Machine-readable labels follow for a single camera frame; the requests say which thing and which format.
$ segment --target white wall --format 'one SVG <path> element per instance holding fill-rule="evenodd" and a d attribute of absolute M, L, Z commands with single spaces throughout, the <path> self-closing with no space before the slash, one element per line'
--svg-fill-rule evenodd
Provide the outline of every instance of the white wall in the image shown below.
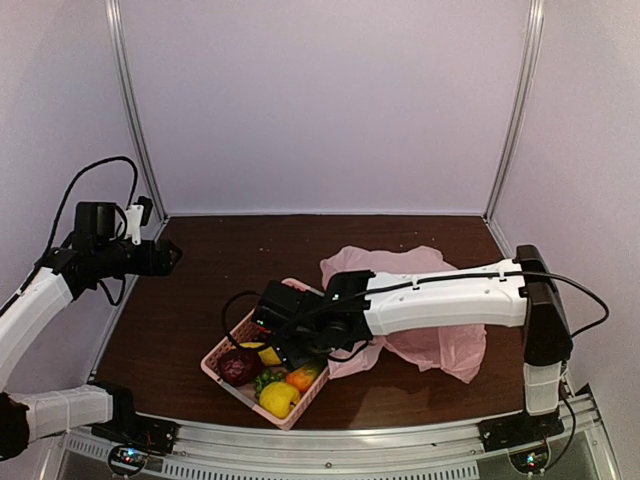
<path fill-rule="evenodd" d="M 71 177 L 133 147 L 124 116 L 102 0 L 0 2 L 0 302 L 41 254 Z M 78 183 L 60 223 L 70 230 L 75 202 L 124 204 L 129 167 L 96 170 Z M 87 380 L 112 314 L 88 292 L 59 315 L 20 362 L 9 392 L 75 387 Z M 0 478 L 32 480 L 40 452 L 0 464 Z"/>
<path fill-rule="evenodd" d="M 571 368 L 590 382 L 624 478 L 640 444 L 640 3 L 555 0 L 497 220 L 512 246 L 609 302 L 609 323 L 576 339 Z M 573 330 L 600 311 L 563 291 Z"/>
<path fill-rule="evenodd" d="M 527 0 L 122 2 L 170 213 L 480 213 Z"/>

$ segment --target pink basket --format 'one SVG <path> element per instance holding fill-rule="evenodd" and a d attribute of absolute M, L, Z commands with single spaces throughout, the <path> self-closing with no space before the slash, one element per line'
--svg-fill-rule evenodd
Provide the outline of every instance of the pink basket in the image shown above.
<path fill-rule="evenodd" d="M 300 290 L 313 290 L 308 285 L 294 278 L 287 278 L 283 280 L 282 283 L 284 283 L 285 285 L 289 285 L 290 287 L 298 288 Z M 250 342 L 258 335 L 258 326 L 251 321 L 252 314 L 253 311 L 249 312 L 249 314 L 244 317 L 244 319 L 242 319 L 242 321 L 236 326 L 236 328 L 231 331 L 234 338 L 240 343 Z M 329 367 L 327 367 L 316 379 L 311 388 L 303 395 L 302 399 L 300 400 L 298 405 L 296 405 L 296 407 L 291 411 L 289 416 L 285 419 L 280 419 L 272 415 L 264 408 L 262 408 L 258 403 L 256 403 L 252 385 L 244 385 L 242 387 L 236 388 L 229 385 L 220 377 L 220 375 L 218 374 L 218 359 L 220 358 L 220 356 L 232 349 L 233 345 L 231 344 L 229 339 L 225 337 L 220 343 L 218 343 L 218 345 L 216 345 L 213 350 L 211 350 L 211 352 L 209 352 L 206 357 L 202 359 L 202 362 L 200 363 L 202 371 L 213 378 L 218 385 L 220 385 L 227 392 L 244 403 L 247 407 L 251 408 L 259 415 L 262 415 L 264 418 L 266 418 L 282 430 L 290 430 L 291 427 L 293 427 L 293 425 L 302 416 L 307 407 L 311 404 L 316 395 L 318 395 L 322 387 L 324 387 L 324 385 L 329 380 Z"/>

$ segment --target aluminum frame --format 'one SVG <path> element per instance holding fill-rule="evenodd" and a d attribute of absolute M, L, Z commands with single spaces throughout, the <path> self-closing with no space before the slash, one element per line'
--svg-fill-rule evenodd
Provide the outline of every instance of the aluminum frame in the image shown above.
<path fill-rule="evenodd" d="M 500 249 L 500 253 L 504 258 L 512 258 L 513 257 L 513 249 L 509 242 L 507 241 L 507 237 L 504 235 L 502 228 L 498 225 L 498 221 L 496 219 L 487 220 L 484 219 L 484 223 L 489 229 L 489 233 L 493 237 L 493 240 L 496 242 L 498 249 Z"/>
<path fill-rule="evenodd" d="M 144 132 L 142 130 L 142 122 L 138 111 L 138 104 L 133 89 L 133 80 L 131 79 L 131 71 L 129 68 L 129 59 L 127 57 L 127 47 L 124 37 L 124 29 L 122 27 L 122 17 L 120 16 L 120 0 L 106 0 L 107 24 L 109 25 L 109 33 L 111 35 L 111 45 L 116 60 L 116 68 L 118 70 L 118 80 L 120 81 L 120 90 L 122 92 L 122 100 L 124 102 L 125 113 L 127 114 L 127 123 L 129 125 L 129 133 L 135 147 L 142 177 L 147 187 L 147 192 L 153 200 L 154 215 L 159 221 L 167 218 L 167 212 L 162 202 L 158 181 L 153 173 L 153 166 L 149 157 L 147 142 L 145 141 Z"/>
<path fill-rule="evenodd" d="M 498 166 L 498 171 L 496 172 L 496 179 L 494 181 L 493 188 L 491 189 L 489 202 L 487 203 L 487 208 L 484 213 L 484 219 L 489 225 L 493 223 L 498 202 L 502 196 L 507 176 L 509 174 L 509 169 L 511 168 L 511 162 L 515 154 L 518 138 L 522 129 L 525 107 L 531 91 L 531 85 L 533 84 L 536 67 L 538 65 L 540 45 L 542 43 L 542 30 L 544 26 L 544 4 L 545 0 L 531 0 L 516 97 L 513 104 L 513 110 L 511 112 L 511 119 L 509 120 L 507 136 L 502 149 L 502 155 L 500 157 L 500 164 Z"/>
<path fill-rule="evenodd" d="M 604 429 L 592 397 L 574 397 L 570 404 L 577 418 L 576 431 L 594 432 L 602 443 L 600 452 L 592 452 L 601 478 L 617 480 L 615 464 L 611 464 L 613 457 L 608 457 L 606 436 L 601 438 Z M 560 414 L 565 432 L 554 438 L 566 438 L 571 430 L 573 420 L 564 405 Z M 178 421 L 174 454 L 154 459 L 148 471 L 164 478 L 202 478 L 209 472 L 217 472 L 216 478 L 228 475 L 281 480 L 410 478 L 412 473 L 425 469 L 504 455 L 506 450 L 484 452 L 477 428 L 481 420 L 407 428 L 290 432 Z M 88 428 L 80 428 L 69 435 L 67 445 L 69 451 L 104 461 L 114 444 L 93 437 Z"/>

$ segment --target brown wooden surface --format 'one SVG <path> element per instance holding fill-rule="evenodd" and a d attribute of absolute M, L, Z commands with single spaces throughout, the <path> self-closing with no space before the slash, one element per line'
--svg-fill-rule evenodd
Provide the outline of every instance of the brown wooden surface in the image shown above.
<path fill-rule="evenodd" d="M 322 258 L 346 245 L 441 250 L 458 268 L 501 258 L 476 217 L 283 216 L 176 218 L 164 236 L 184 249 L 168 278 L 141 278 L 120 318 L 98 378 L 133 390 L 138 411 L 177 419 L 273 428 L 200 370 L 222 338 L 219 312 L 244 289 L 295 277 L 320 284 Z M 251 304 L 239 302 L 241 318 Z M 469 385 L 383 351 L 369 372 L 330 381 L 298 429 L 411 426 L 522 408 L 520 331 L 488 327 L 487 353 Z"/>

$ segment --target black wire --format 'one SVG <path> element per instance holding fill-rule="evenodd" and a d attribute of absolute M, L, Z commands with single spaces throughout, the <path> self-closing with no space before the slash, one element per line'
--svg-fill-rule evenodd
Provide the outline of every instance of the black wire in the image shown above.
<path fill-rule="evenodd" d="M 111 305 L 112 307 L 119 306 L 122 303 L 122 300 L 124 300 L 124 291 L 125 291 L 125 288 L 127 287 L 126 277 L 123 277 L 120 282 L 121 282 L 120 293 L 118 294 L 118 299 L 114 300 L 113 296 L 111 295 L 111 292 L 109 291 L 109 287 L 107 287 L 107 285 L 102 280 L 98 280 L 98 285 L 100 285 L 100 287 L 102 288 L 102 291 L 107 296 L 107 301 L 109 302 L 109 305 Z"/>
<path fill-rule="evenodd" d="M 38 274 L 38 271 L 40 270 L 40 267 L 42 266 L 42 262 L 44 262 L 45 258 L 47 257 L 47 255 L 49 253 L 49 250 L 51 250 L 51 247 L 53 246 L 53 241 L 55 240 L 56 232 L 58 231 L 58 224 L 60 223 L 60 217 L 62 216 L 62 211 L 64 210 L 64 207 L 65 207 L 65 205 L 67 203 L 67 200 L 69 199 L 69 195 L 71 194 L 71 190 L 75 186 L 76 182 L 80 179 L 80 177 L 82 177 L 88 171 L 93 170 L 94 168 L 97 168 L 97 167 L 99 167 L 101 165 L 104 165 L 104 164 L 107 164 L 107 163 L 113 163 L 113 162 L 125 162 L 125 163 L 128 163 L 131 166 L 131 169 L 133 170 L 133 180 L 132 180 L 131 192 L 129 193 L 129 200 L 128 200 L 128 205 L 131 204 L 131 202 L 133 201 L 133 196 L 135 195 L 136 187 L 138 185 L 138 167 L 136 166 L 135 163 L 133 163 L 133 161 L 130 158 L 122 157 L 122 156 L 105 158 L 105 159 L 102 159 L 102 160 L 98 160 L 97 162 L 93 162 L 90 165 L 87 165 L 82 170 L 80 170 L 78 173 L 76 173 L 76 175 L 73 177 L 73 179 L 71 180 L 71 182 L 67 186 L 67 189 L 65 190 L 64 195 L 62 196 L 62 201 L 60 202 L 60 205 L 58 206 L 58 211 L 56 212 L 56 216 L 55 216 L 55 218 L 53 220 L 53 225 L 51 226 L 51 232 L 49 234 L 49 239 L 47 240 L 47 246 L 45 247 L 44 251 L 42 252 L 42 255 L 40 255 L 40 257 L 36 261 L 36 263 L 35 263 L 35 265 L 33 267 L 33 270 L 31 270 L 31 273 L 29 273 L 29 276 L 27 276 L 26 280 L 20 286 L 19 291 L 14 293 L 11 296 L 11 298 L 9 298 L 9 300 L 7 300 L 7 302 L 2 306 L 2 308 L 0 308 L 0 316 L 4 315 L 6 313 L 6 311 L 9 310 L 11 305 L 16 303 L 18 298 L 20 298 L 20 295 L 22 294 L 22 292 L 24 292 L 24 290 L 29 286 L 29 284 L 33 281 L 33 279 Z"/>
<path fill-rule="evenodd" d="M 118 212 L 118 215 L 120 215 L 120 218 L 122 219 L 122 223 L 118 225 L 118 228 L 116 229 L 116 238 L 113 240 L 114 242 L 117 242 L 119 240 L 124 240 L 124 237 L 127 236 L 129 221 L 127 220 L 127 214 L 124 212 L 124 210 L 122 210 L 122 208 L 120 208 L 118 205 L 116 205 L 115 207 L 116 207 L 116 212 Z M 122 233 L 118 233 L 120 231 L 120 227 L 123 225 L 124 225 L 124 230 L 122 231 Z"/>
<path fill-rule="evenodd" d="M 222 307 L 222 312 L 220 313 L 220 322 L 222 323 L 222 329 L 224 331 L 224 334 L 229 339 L 231 344 L 234 347 L 236 347 L 238 350 L 250 350 L 250 351 L 254 351 L 254 352 L 261 352 L 263 350 L 271 348 L 271 344 L 268 343 L 268 342 L 265 342 L 265 344 L 260 346 L 260 347 L 255 347 L 255 348 L 243 347 L 242 345 L 240 345 L 240 342 L 238 342 L 233 337 L 233 334 L 231 333 L 231 330 L 229 330 L 229 327 L 227 325 L 227 312 L 229 311 L 229 307 L 236 300 L 238 300 L 238 299 L 240 299 L 242 297 L 249 297 L 249 296 L 258 296 L 259 297 L 260 294 L 258 292 L 256 292 L 255 290 L 245 290 L 243 292 L 236 293 L 233 297 L 231 297 L 229 300 L 227 300 L 227 303 L 224 304 L 224 306 Z"/>
<path fill-rule="evenodd" d="M 560 454 L 556 457 L 556 459 L 553 462 L 549 463 L 546 467 L 544 467 L 545 473 L 548 472 L 553 467 L 555 467 L 558 464 L 558 462 L 560 461 L 560 459 L 562 459 L 562 457 L 564 457 L 564 455 L 567 453 L 567 450 L 569 450 L 569 447 L 571 446 L 571 443 L 573 442 L 573 438 L 576 435 L 576 424 L 577 424 L 576 413 L 573 411 L 573 408 L 571 407 L 571 404 L 567 401 L 567 397 L 564 394 L 562 394 L 562 401 L 567 406 L 567 409 L 569 410 L 569 413 L 571 414 L 571 419 L 573 420 L 573 425 L 571 426 L 571 434 L 569 435 L 569 440 L 567 440 L 567 443 L 565 444 L 565 446 L 562 449 L 562 451 L 560 452 Z"/>
<path fill-rule="evenodd" d="M 348 361 L 353 360 L 354 358 L 356 358 L 356 355 L 359 354 L 361 351 L 363 351 L 368 346 L 369 346 L 369 340 L 367 340 L 362 345 L 360 345 L 356 349 L 356 351 L 353 352 L 351 355 L 349 355 L 347 358 L 336 358 L 336 357 L 332 357 L 331 355 L 329 355 L 329 356 L 327 356 L 327 359 L 331 360 L 332 362 L 336 362 L 336 363 L 347 363 Z"/>
<path fill-rule="evenodd" d="M 571 285 L 572 287 L 580 290 L 582 293 L 584 293 L 585 295 L 590 297 L 593 301 L 595 301 L 598 305 L 600 305 L 602 307 L 602 309 L 604 310 L 604 315 L 599 320 L 596 320 L 595 322 L 592 322 L 592 323 L 590 323 L 590 324 L 588 324 L 588 325 L 586 325 L 586 326 L 584 326 L 582 328 L 579 328 L 575 332 L 573 332 L 571 334 L 571 338 L 575 338 L 578 335 L 580 335 L 581 333 L 584 333 L 587 330 L 592 329 L 593 327 L 597 327 L 598 325 L 603 324 L 609 318 L 610 310 L 609 310 L 609 306 L 606 304 L 606 302 L 604 300 L 602 300 L 602 298 L 600 298 L 594 292 L 589 290 L 587 287 L 585 287 L 584 285 L 576 282 L 575 280 L 572 280 L 569 277 L 565 277 L 564 275 L 559 275 L 557 273 L 547 273 L 547 272 L 506 272 L 505 276 L 507 276 L 507 277 L 532 276 L 532 277 L 552 278 L 554 280 L 559 280 L 561 282 L 567 283 L 567 284 Z"/>

